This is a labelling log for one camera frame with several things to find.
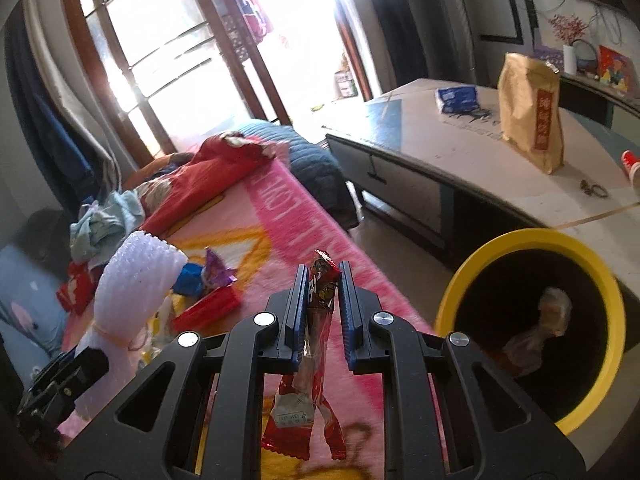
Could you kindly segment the red snack wrapper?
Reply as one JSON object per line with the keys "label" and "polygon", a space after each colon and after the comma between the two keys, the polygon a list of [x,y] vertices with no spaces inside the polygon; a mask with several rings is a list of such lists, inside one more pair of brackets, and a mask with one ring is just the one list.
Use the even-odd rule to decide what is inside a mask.
{"label": "red snack wrapper", "polygon": [[332,460],[344,460],[346,444],[340,422],[324,396],[326,347],[334,296],[341,271],[329,254],[316,251],[309,268],[306,328],[297,372],[284,375],[274,396],[262,447],[268,451],[308,460],[314,415],[323,418],[323,435]]}

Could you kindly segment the white plastic trash bag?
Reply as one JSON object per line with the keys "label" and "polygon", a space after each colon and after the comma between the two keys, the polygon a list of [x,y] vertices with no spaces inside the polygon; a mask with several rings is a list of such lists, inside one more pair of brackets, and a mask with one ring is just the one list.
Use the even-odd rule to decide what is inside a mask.
{"label": "white plastic trash bag", "polygon": [[534,327],[512,337],[502,348],[502,367],[513,377],[539,370],[544,344],[566,333],[572,307],[564,290],[548,287],[539,300],[538,321]]}

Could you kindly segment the yellow rimmed black trash bin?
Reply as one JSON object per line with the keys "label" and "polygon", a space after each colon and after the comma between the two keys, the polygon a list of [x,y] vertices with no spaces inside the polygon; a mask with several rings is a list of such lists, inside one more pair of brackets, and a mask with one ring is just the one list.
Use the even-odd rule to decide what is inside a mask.
{"label": "yellow rimmed black trash bin", "polygon": [[442,296],[435,330],[469,335],[571,434],[613,385],[626,315],[614,275],[592,249],[555,230],[522,229],[462,263]]}

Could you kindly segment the red flat box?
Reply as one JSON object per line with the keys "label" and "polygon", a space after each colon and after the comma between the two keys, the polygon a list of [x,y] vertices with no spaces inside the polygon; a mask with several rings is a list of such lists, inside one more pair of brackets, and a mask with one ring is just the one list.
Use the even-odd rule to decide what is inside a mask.
{"label": "red flat box", "polygon": [[171,322],[175,334],[207,330],[241,307],[241,297],[234,285],[219,287],[176,315]]}

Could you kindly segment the purple candy wrapper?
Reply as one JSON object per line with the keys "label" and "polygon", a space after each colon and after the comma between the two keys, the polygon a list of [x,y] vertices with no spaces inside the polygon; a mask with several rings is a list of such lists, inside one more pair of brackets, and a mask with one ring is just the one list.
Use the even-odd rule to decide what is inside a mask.
{"label": "purple candy wrapper", "polygon": [[201,270],[203,287],[208,292],[227,287],[236,282],[235,269],[230,269],[212,248],[205,249],[205,264]]}

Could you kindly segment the dark blue cushion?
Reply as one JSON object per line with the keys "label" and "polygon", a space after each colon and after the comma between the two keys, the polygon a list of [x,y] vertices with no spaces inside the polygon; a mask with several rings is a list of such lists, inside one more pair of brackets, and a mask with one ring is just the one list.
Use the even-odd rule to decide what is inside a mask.
{"label": "dark blue cushion", "polygon": [[291,126],[253,119],[240,125],[238,130],[244,136],[288,144],[288,168],[292,175],[345,231],[359,226],[352,194],[329,150],[307,141]]}

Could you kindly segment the white coffee table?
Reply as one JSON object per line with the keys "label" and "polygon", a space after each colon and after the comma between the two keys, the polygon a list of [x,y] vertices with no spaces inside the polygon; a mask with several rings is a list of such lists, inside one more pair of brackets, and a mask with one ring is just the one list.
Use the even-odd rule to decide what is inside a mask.
{"label": "white coffee table", "polygon": [[496,90],[478,90],[489,115],[472,118],[439,113],[440,86],[418,79],[330,116],[326,142],[358,192],[408,217],[450,268],[503,232],[557,229],[596,252],[636,306],[639,197],[599,140],[562,112],[564,164],[544,174],[501,139]]}

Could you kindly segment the light blue cloth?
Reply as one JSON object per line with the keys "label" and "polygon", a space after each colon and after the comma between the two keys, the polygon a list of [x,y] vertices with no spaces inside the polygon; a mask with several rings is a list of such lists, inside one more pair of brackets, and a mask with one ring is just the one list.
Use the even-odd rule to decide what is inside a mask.
{"label": "light blue cloth", "polygon": [[70,225],[70,256],[90,269],[108,263],[124,240],[142,225],[145,212],[134,191],[111,192],[102,203],[83,206]]}

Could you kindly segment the blue snack packet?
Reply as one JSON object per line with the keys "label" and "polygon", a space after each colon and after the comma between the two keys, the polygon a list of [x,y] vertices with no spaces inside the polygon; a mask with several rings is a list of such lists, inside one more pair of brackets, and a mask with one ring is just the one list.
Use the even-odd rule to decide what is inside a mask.
{"label": "blue snack packet", "polygon": [[475,86],[437,88],[435,100],[442,114],[466,114],[480,108]]}

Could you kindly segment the small dark trinket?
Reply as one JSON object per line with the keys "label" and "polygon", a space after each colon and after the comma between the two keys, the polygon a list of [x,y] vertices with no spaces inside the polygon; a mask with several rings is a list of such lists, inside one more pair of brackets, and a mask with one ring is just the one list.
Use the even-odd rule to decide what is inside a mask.
{"label": "small dark trinket", "polygon": [[592,185],[587,180],[580,181],[580,188],[582,189],[582,192],[587,195],[591,195],[593,193]]}

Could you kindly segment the wooden framed window door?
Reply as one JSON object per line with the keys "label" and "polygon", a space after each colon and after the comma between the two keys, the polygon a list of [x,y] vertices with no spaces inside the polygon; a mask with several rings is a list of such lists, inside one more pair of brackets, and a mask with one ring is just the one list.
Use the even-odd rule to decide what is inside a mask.
{"label": "wooden framed window door", "polygon": [[340,0],[63,0],[81,63],[139,162],[252,119],[322,140],[372,96]]}

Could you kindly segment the white black tv cabinet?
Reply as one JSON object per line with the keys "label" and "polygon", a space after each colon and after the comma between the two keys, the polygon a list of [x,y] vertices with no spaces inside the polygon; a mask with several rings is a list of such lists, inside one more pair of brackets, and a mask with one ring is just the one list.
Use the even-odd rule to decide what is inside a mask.
{"label": "white black tv cabinet", "polygon": [[560,107],[639,144],[639,99],[583,76],[562,73]]}

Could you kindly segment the round dark ornament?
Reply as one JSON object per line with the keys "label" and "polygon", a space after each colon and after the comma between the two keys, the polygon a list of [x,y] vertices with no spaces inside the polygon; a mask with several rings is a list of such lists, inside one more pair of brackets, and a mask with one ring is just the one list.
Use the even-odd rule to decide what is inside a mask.
{"label": "round dark ornament", "polygon": [[576,39],[572,46],[576,55],[577,73],[588,77],[597,76],[599,69],[597,49],[583,39]]}

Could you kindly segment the colourful framed picture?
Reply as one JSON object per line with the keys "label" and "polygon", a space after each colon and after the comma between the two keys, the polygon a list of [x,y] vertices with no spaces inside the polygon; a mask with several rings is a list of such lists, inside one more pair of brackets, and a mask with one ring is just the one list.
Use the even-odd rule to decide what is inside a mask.
{"label": "colourful framed picture", "polygon": [[605,46],[599,47],[599,54],[600,81],[625,93],[636,88],[636,72],[630,58]]}

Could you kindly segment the white vase red flowers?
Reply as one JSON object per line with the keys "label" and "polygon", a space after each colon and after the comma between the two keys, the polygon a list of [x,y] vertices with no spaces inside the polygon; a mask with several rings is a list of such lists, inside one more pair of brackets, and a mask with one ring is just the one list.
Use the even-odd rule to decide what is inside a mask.
{"label": "white vase red flowers", "polygon": [[574,42],[585,36],[588,24],[576,14],[571,16],[554,14],[549,24],[553,35],[563,45],[564,72],[575,76],[577,74],[577,54]]}

